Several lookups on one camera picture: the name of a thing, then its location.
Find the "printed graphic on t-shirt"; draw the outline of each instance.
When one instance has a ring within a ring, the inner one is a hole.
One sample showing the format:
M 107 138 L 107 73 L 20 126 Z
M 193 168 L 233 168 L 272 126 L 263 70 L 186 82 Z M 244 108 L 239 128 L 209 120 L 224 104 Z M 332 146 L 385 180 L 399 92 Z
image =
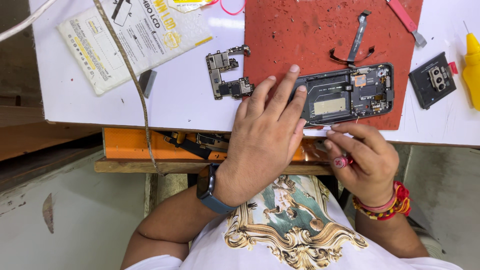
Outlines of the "printed graphic on t-shirt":
M 336 223 L 327 212 L 328 189 L 314 176 L 281 175 L 227 218 L 225 242 L 253 250 L 265 243 L 282 263 L 294 269 L 319 269 L 342 256 L 341 246 L 368 243 Z

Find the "pry tool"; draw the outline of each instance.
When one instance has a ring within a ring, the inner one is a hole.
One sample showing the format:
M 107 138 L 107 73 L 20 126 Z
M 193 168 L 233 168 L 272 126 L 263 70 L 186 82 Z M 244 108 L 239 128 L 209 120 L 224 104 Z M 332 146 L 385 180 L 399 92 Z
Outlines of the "pry tool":
M 417 47 L 425 47 L 427 45 L 427 40 L 418 32 L 418 26 L 410 18 L 409 14 L 403 8 L 402 4 L 398 0 L 386 0 L 388 5 L 393 9 L 395 14 L 400 18 L 403 25 L 407 28 L 409 32 L 415 37 L 415 44 Z

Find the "white table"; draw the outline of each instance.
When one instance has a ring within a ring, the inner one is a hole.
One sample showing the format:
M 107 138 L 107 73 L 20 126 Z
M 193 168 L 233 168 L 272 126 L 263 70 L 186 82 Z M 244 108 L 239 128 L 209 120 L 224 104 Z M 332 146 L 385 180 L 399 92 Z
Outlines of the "white table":
M 44 1 L 30 0 L 31 10 Z M 238 10 L 242 4 L 243 0 L 225 2 L 230 10 Z M 33 25 L 45 118 L 51 122 L 143 126 L 142 106 L 133 82 L 98 97 L 55 28 L 92 6 L 90 0 L 58 0 Z M 442 51 L 447 60 L 455 61 L 463 70 L 467 34 L 463 20 L 480 38 L 478 10 L 477 0 L 424 0 L 419 32 L 428 45 L 415 48 L 411 70 Z M 213 98 L 204 57 L 243 44 L 244 14 L 230 16 L 216 4 L 204 8 L 204 16 L 214 39 L 155 68 L 158 76 L 146 100 L 151 127 L 223 132 L 232 129 L 240 101 Z M 240 67 L 222 73 L 225 81 L 243 77 L 243 57 L 240 54 L 235 58 Z M 455 83 L 457 90 L 429 110 L 420 108 L 409 83 L 400 128 L 382 131 L 384 137 L 398 142 L 480 146 L 480 112 L 470 104 L 460 75 L 455 77 Z M 325 131 L 305 130 L 304 134 L 324 136 Z

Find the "white t-shirt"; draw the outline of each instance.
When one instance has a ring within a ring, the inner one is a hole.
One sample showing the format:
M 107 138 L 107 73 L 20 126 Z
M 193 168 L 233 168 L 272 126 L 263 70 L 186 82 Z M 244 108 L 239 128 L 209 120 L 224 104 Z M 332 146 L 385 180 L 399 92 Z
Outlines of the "white t-shirt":
M 353 230 L 311 176 L 280 176 L 233 213 L 210 222 L 188 257 L 162 255 L 128 270 L 461 270 L 434 258 L 400 259 Z

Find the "red repair mat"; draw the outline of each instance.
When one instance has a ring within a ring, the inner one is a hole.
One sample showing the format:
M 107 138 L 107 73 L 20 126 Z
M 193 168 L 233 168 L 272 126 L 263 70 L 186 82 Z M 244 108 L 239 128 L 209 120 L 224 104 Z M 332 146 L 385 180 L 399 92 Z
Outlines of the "red repair mat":
M 418 23 L 423 1 L 400 2 Z M 386 0 L 247 1 L 245 44 L 252 54 L 245 57 L 245 76 L 257 85 L 269 75 L 283 78 L 292 64 L 300 66 L 301 75 L 347 68 L 330 59 L 329 50 L 335 48 L 337 57 L 347 59 L 358 30 L 358 17 L 364 10 L 372 13 L 367 17 L 368 25 L 357 58 L 363 58 L 371 46 L 375 46 L 375 53 L 357 66 L 391 62 L 395 70 L 395 100 L 391 113 L 360 119 L 358 123 L 381 130 L 397 130 L 415 39 Z

